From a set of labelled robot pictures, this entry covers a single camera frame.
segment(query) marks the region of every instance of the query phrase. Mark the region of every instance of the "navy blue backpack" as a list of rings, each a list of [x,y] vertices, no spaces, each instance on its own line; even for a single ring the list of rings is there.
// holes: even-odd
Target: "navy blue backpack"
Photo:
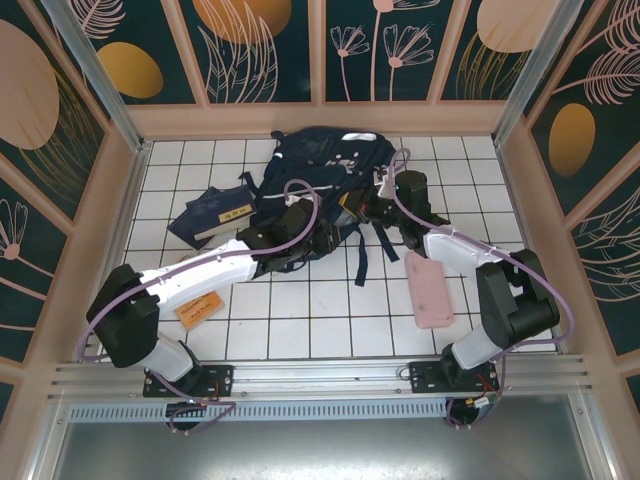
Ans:
[[[271,136],[279,144],[260,186],[255,185],[250,173],[241,176],[255,195],[257,213],[251,217],[251,224],[283,215],[288,208],[284,202],[284,185],[293,178],[306,180],[322,197],[322,209],[327,219],[339,227],[342,241],[354,232],[360,234],[360,265],[355,283],[364,285],[368,267],[364,237],[358,220],[339,202],[346,192],[373,186],[374,173],[389,166],[395,148],[382,135],[333,127],[309,127],[287,136],[276,131]],[[302,194],[302,187],[298,190],[294,185],[290,193]],[[384,229],[374,228],[389,260],[397,261]]]

